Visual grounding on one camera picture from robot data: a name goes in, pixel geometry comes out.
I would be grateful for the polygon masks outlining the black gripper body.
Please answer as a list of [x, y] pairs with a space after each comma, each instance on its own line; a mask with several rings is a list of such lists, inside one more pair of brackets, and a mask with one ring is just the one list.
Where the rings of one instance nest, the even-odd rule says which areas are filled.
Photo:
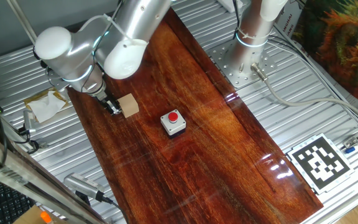
[[117, 109], [117, 100], [108, 89], [100, 89], [96, 94], [96, 98], [103, 106], [110, 110]]

